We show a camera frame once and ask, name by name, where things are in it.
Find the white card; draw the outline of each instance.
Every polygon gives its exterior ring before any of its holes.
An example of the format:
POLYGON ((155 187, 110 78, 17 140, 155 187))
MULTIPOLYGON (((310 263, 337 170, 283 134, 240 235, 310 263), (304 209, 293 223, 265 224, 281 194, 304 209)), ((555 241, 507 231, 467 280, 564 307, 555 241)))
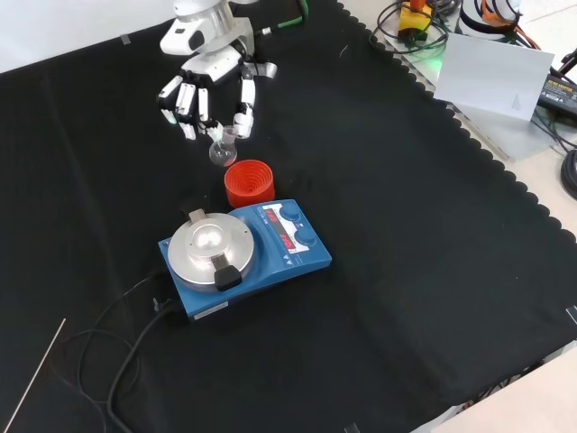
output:
POLYGON ((451 33, 435 98, 531 120, 553 57, 549 52, 451 33))

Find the blue knob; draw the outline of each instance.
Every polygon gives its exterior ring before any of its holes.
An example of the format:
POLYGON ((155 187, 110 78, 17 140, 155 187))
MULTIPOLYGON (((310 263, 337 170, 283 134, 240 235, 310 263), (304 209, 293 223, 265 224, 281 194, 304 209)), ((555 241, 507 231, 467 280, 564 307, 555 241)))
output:
POLYGON ((300 209, 297 205, 287 203, 280 208, 280 215, 288 221, 297 221, 300 218, 300 209))
POLYGON ((300 227, 296 234, 295 238, 299 244, 303 245, 314 245, 316 242, 316 234, 312 228, 308 227, 300 227))

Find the black power cord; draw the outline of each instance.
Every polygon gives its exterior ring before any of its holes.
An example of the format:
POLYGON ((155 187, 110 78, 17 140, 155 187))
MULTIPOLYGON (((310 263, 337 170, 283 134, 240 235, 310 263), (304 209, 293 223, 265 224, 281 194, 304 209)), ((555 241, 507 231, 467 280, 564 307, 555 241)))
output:
POLYGON ((558 142, 563 150, 567 152, 567 156, 561 166, 561 183, 565 191, 567 191, 567 194, 577 200, 577 144, 569 142, 557 132, 554 119, 550 124, 547 124, 545 119, 537 111, 535 111, 535 115, 543 126, 533 120, 531 122, 558 142))
POLYGON ((384 52, 393 53, 393 54, 412 54, 412 53, 424 51, 424 50, 435 50, 437 48, 443 48, 446 45, 447 40, 449 39, 449 32, 450 31, 444 25, 443 20, 439 18, 439 8, 437 6, 438 2, 439 2, 439 0, 434 0, 431 2, 433 5, 431 14, 428 14, 428 13, 423 12, 423 11, 418 11, 418 10, 412 9, 410 6, 406 5, 406 2, 402 2, 402 1, 395 2, 395 3, 385 7, 380 12, 379 17, 377 18, 377 27, 371 33, 371 36, 369 36, 369 44, 378 51, 384 51, 384 52), (414 34, 408 41, 405 42, 406 45, 408 45, 409 47, 413 47, 413 48, 410 48, 409 50, 406 50, 406 51, 384 50, 381 48, 381 46, 379 46, 377 38, 375 36, 376 36, 377 32, 381 32, 381 33, 385 34, 386 36, 389 36, 392 39, 400 40, 401 38, 399 38, 397 35, 394 35, 394 34, 387 32, 385 29, 383 29, 382 26, 385 22, 387 22, 387 20, 393 14, 395 14, 396 12, 399 12, 402 9, 408 9, 409 11, 411 11, 414 14, 421 14, 421 15, 425 16, 426 18, 428 18, 429 22, 424 29, 422 29, 420 32, 417 32, 417 34, 414 34), (430 27, 436 28, 441 33, 441 36, 432 42, 428 42, 428 43, 419 45, 418 44, 418 38, 420 36, 422 36, 423 33, 426 33, 426 31, 430 27))
POLYGON ((440 15, 447 16, 456 11, 462 2, 463 0, 426 0, 426 5, 431 9, 437 7, 440 15))
POLYGON ((120 383, 124 374, 126 373, 126 368, 128 368, 128 365, 130 364, 130 362, 132 361, 132 359, 136 355, 136 350, 138 350, 138 347, 141 345, 142 340, 151 332, 151 330, 154 328, 154 326, 161 319, 168 316, 168 314, 172 314, 178 310, 179 310, 179 304, 176 302, 168 302, 168 305, 167 304, 164 305, 164 308, 162 309, 162 311, 159 314, 157 314, 154 317, 154 319, 151 320, 146 327, 144 327, 141 334, 137 338, 136 342, 134 342, 132 350, 130 351, 128 356, 126 356, 126 359, 124 360, 123 365, 120 367, 120 370, 118 370, 118 373, 116 374, 116 377, 114 378, 112 386, 110 387, 110 390, 108 392, 108 400, 106 401, 106 412, 108 413, 108 416, 113 421, 113 423, 120 430, 122 430, 123 433, 133 433, 133 431, 114 412, 114 400, 116 397, 116 390, 118 389, 118 384, 120 383))
POLYGON ((505 0, 505 3, 507 3, 507 7, 510 9, 510 11, 515 14, 515 16, 517 17, 517 19, 519 19, 521 16, 523 16, 522 13, 518 12, 517 9, 515 9, 513 6, 511 6, 511 3, 509 0, 505 0))
MULTIPOLYGON (((161 271, 161 272, 157 272, 154 275, 147 277, 141 281, 139 281, 138 283, 136 283, 135 285, 133 285, 127 292, 125 292, 121 297, 119 297, 117 300, 115 300, 114 302, 112 302, 111 304, 109 304, 103 311, 102 313, 100 313, 100 315, 98 316, 98 318, 96 319, 94 325, 92 326, 92 328, 84 330, 84 331, 80 331, 72 336, 67 336, 64 339, 60 340, 57 343, 57 346, 60 347, 66 347, 67 345, 69 345, 70 343, 72 343, 73 341, 76 341, 77 339, 87 336, 87 340, 82 348, 82 351, 80 353, 80 356, 78 358, 78 363, 77 363, 77 370, 76 370, 76 383, 73 383, 71 381, 69 381, 66 376, 64 374, 62 374, 54 365, 53 362, 53 355, 50 356, 49 359, 49 366, 50 369, 54 372, 54 374, 64 383, 66 384, 69 388, 75 390, 76 392, 78 392, 80 395, 82 395, 84 398, 86 398, 96 409, 96 411, 98 411, 98 414, 100 416, 100 419, 102 421, 102 429, 103 432, 106 433, 106 418, 105 418, 105 414, 102 411, 102 408, 100 407, 100 405, 104 405, 104 404, 108 404, 108 400, 99 400, 99 399, 95 399, 92 396, 90 396, 86 389, 84 388, 83 382, 82 382, 82 377, 83 377, 83 368, 84 368, 84 360, 86 358, 86 354, 87 354, 87 350, 90 346, 90 343, 92 341, 92 338, 94 335, 98 335, 98 336, 105 336, 108 338, 112 338, 114 340, 120 341, 121 343, 123 343, 126 347, 128 347, 130 353, 133 351, 133 349, 136 347, 136 344, 140 344, 140 342, 137 340, 137 342, 132 345, 128 340, 126 340, 125 338, 123 338, 122 336, 119 336, 118 334, 112 332, 112 331, 108 331, 105 329, 100 329, 98 328, 98 326, 100 325, 100 323, 105 319, 105 317, 110 313, 110 311, 112 310, 112 308, 117 305, 121 300, 126 299, 126 297, 133 293, 134 291, 136 291, 138 288, 144 286, 144 284, 148 281, 151 281, 155 278, 160 277, 161 275, 163 275, 164 273, 166 273, 166 270, 161 271)), ((162 311, 162 317, 165 316, 165 311, 166 309, 164 309, 162 311)), ((152 322, 156 323, 155 319, 160 317, 161 314, 159 314, 158 316, 156 316, 154 318, 152 322)), ((134 377, 132 378, 132 380, 130 381, 130 384, 128 385, 126 392, 130 392, 134 385, 137 383, 138 378, 140 376, 140 359, 137 357, 135 360, 136 364, 135 364, 135 372, 134 372, 134 377)))
POLYGON ((575 84, 575 82, 570 79, 569 77, 567 77, 565 74, 563 74, 562 72, 559 72, 557 69, 555 69, 554 67, 551 67, 549 69, 549 72, 551 73, 551 75, 553 75, 554 77, 560 78, 560 79, 564 79, 565 81, 567 81, 568 83, 571 84, 575 84))

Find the metal rod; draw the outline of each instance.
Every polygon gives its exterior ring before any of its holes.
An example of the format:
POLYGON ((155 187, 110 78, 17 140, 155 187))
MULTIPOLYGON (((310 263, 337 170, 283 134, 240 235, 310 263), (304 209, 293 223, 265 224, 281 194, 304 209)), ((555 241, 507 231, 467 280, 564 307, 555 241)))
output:
POLYGON ((14 421, 14 418, 16 418, 16 414, 18 413, 18 410, 20 410, 20 406, 22 406, 22 403, 24 402, 24 399, 26 398, 26 394, 28 394, 28 391, 30 390, 30 388, 32 387, 32 384, 34 383, 34 380, 36 379, 36 376, 38 375, 38 372, 40 371, 40 369, 42 368, 42 365, 44 364, 44 361, 46 360, 46 356, 48 356, 48 353, 50 352, 50 350, 52 349, 52 345, 54 345, 54 342, 56 341, 56 338, 58 337, 58 334, 60 333, 62 327, 64 326, 64 322, 66 322, 66 319, 63 318, 62 319, 62 323, 60 323, 60 326, 58 328, 58 331, 56 331, 56 335, 54 336, 54 338, 52 338, 52 341, 50 342, 50 345, 48 346, 48 350, 46 351, 46 353, 44 354, 44 356, 42 357, 42 360, 40 361, 40 365, 38 365, 38 368, 36 369, 36 373, 34 373, 34 376, 32 377, 32 379, 30 380, 30 383, 28 383, 28 387, 26 388, 26 391, 24 391, 24 395, 22 396, 22 398, 20 399, 20 402, 18 403, 18 406, 16 406, 16 410, 14 411, 14 414, 12 415, 12 417, 10 418, 10 420, 8 421, 8 425, 6 426, 6 428, 4 429, 4 433, 6 433, 8 431, 8 429, 10 428, 10 426, 12 425, 12 421, 14 421))

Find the white table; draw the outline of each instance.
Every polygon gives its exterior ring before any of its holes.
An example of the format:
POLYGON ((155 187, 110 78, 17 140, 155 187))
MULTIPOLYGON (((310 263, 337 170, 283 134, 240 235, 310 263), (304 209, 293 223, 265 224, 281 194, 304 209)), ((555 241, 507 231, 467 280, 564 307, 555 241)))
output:
POLYGON ((573 433, 577 430, 577 350, 511 383, 433 433, 573 433))

